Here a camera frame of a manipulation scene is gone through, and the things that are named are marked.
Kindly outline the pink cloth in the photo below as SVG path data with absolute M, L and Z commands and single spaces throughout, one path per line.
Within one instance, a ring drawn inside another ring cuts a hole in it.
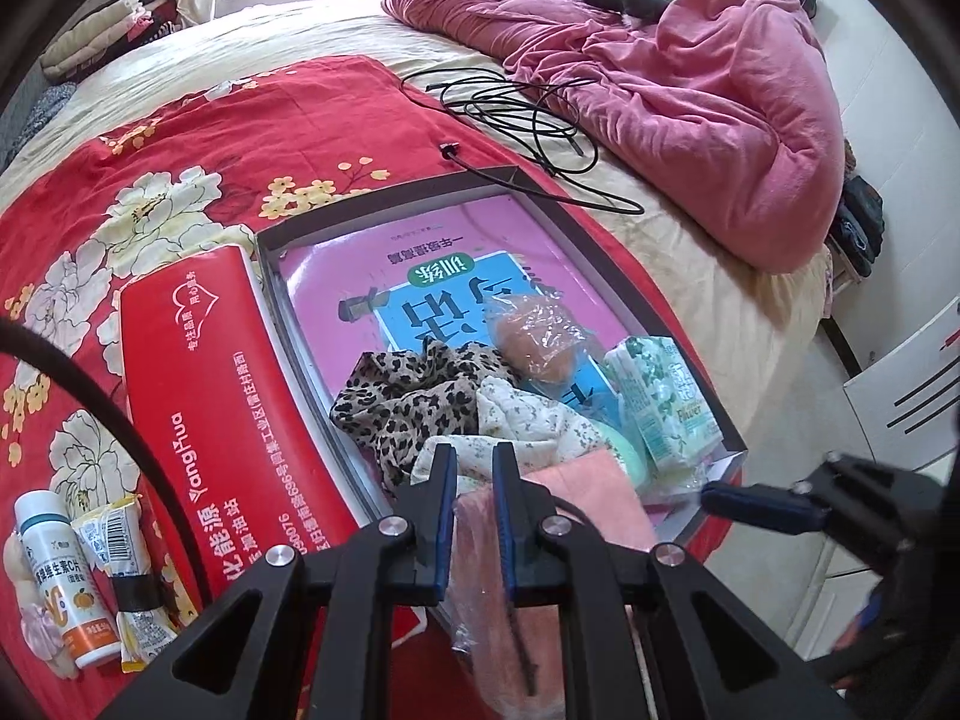
M 547 511 L 563 499 L 596 525 L 605 541 L 647 551 L 658 543 L 651 520 L 612 450 L 534 468 L 523 478 L 547 489 Z M 501 559 L 500 519 L 490 473 L 461 476 L 454 502 L 448 605 L 454 647 L 466 652 L 483 702 L 503 718 L 565 715 L 562 639 L 556 600 L 568 571 L 537 543 L 539 525 L 509 530 Z

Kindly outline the leopard print scrunchie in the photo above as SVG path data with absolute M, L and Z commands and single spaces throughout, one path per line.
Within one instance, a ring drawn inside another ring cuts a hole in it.
M 511 385 L 519 371 L 488 344 L 427 340 L 418 351 L 366 351 L 335 397 L 329 419 L 373 457 L 387 489 L 407 481 L 436 436 L 478 431 L 478 390 L 489 377 Z

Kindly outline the white floral scrunchie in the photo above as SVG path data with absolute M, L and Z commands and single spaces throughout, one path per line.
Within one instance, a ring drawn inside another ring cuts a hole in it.
M 512 445 L 523 473 L 574 460 L 610 444 L 595 422 L 561 401 L 529 394 L 506 379 L 488 376 L 477 392 L 478 426 L 465 436 L 431 436 L 418 452 L 410 483 L 427 481 L 434 450 L 450 445 L 457 460 L 457 492 L 470 493 L 493 478 L 493 450 Z

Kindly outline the green white tissue pack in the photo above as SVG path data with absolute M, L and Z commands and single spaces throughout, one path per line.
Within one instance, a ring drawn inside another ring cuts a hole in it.
M 682 351 L 670 337 L 626 337 L 604 356 L 620 397 L 623 432 L 640 439 L 654 472 L 693 468 L 722 433 Z

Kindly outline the green sponge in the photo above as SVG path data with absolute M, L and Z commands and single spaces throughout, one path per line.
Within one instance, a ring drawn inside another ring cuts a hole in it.
M 615 427 L 608 426 L 605 422 L 594 421 L 594 427 L 596 427 L 597 433 L 601 434 L 602 439 L 608 445 L 615 460 L 619 462 L 625 475 L 630 479 L 633 489 L 636 493 L 640 493 L 651 479 L 646 452 L 636 449 L 635 444 L 630 439 L 627 439 Z

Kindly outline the peach sponge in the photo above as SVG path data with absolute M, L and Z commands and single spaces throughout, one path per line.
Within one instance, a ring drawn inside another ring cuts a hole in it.
M 558 398 L 579 369 L 604 354 L 599 339 L 559 299 L 501 294 L 483 304 L 491 344 L 527 385 Z

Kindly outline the yellow white snack packet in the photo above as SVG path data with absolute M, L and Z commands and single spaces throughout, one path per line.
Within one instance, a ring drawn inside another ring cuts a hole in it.
M 143 671 L 179 633 L 153 571 L 140 515 L 139 498 L 131 494 L 71 524 L 89 564 L 109 578 L 124 673 Z

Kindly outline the plush bear pink skirt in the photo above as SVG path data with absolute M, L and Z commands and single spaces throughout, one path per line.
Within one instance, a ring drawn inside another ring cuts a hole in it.
M 80 676 L 65 647 L 60 629 L 39 592 L 18 533 L 11 532 L 3 544 L 3 571 L 13 587 L 20 610 L 21 635 L 26 647 L 57 679 L 73 681 Z

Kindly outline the red white tissue box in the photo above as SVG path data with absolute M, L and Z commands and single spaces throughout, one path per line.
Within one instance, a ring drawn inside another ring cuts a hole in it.
M 291 390 L 239 245 L 135 278 L 119 320 L 133 426 L 187 515 L 213 593 L 275 544 L 315 553 L 370 523 Z

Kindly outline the cream bed sheet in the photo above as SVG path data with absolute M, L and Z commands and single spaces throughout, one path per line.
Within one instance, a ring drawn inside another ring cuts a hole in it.
M 263 76 L 295 60 L 368 55 L 444 101 L 477 94 L 500 75 L 485 55 L 389 18 L 377 0 L 256 5 L 137 49 L 94 73 L 2 174 L 11 206 L 78 146 L 113 125 L 219 82 Z M 789 275 L 766 275 L 711 239 L 678 206 L 604 153 L 587 185 L 633 197 L 643 216 L 604 213 L 692 335 L 736 426 L 754 439 L 788 392 L 827 302 L 827 254 Z

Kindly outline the grey tray with pink book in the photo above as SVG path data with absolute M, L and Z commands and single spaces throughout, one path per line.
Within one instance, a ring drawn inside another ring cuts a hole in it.
M 487 307 L 508 294 L 558 301 L 587 333 L 566 387 L 545 395 L 590 418 L 620 421 L 605 353 L 628 337 L 678 340 L 640 264 L 540 197 L 519 169 L 389 185 L 303 211 L 259 232 L 263 299 L 285 372 L 327 470 L 361 520 L 392 496 L 368 450 L 331 421 L 364 353 L 490 343 Z

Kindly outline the white orange vitamin bottle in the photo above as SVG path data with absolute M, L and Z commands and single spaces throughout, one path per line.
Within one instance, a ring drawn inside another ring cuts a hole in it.
M 46 642 L 62 645 L 78 670 L 116 658 L 119 634 L 62 499 L 53 491 L 29 491 L 14 501 L 14 516 L 41 597 Z

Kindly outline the pink crumpled duvet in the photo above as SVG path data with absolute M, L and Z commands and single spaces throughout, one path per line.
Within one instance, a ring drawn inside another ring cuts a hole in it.
M 799 0 L 674 0 L 630 26 L 583 0 L 382 0 L 394 20 L 478 50 L 553 104 L 703 231 L 765 273 L 820 250 L 843 122 Z

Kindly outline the dark blue patterned cloth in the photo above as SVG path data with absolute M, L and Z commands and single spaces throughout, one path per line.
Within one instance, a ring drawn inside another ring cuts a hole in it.
M 76 88 L 78 88 L 76 83 L 66 82 L 44 89 L 43 94 L 37 98 L 36 103 L 34 103 L 29 110 L 26 122 L 20 128 L 20 132 L 16 133 L 13 142 L 5 149 L 2 169 L 7 169 L 11 161 L 16 158 L 16 154 L 25 148 L 26 143 L 28 143 L 32 137 L 36 137 L 37 133 L 41 132 L 41 130 L 52 121 L 53 117 L 59 114 L 60 110 L 64 109 L 64 105 L 67 104 L 68 101 L 73 98 L 73 94 L 76 93 Z

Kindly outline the folded clothes stack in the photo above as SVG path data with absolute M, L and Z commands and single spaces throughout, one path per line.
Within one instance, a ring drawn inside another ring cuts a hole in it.
M 109 0 L 60 34 L 39 59 L 51 85 L 78 83 L 178 27 L 176 0 Z

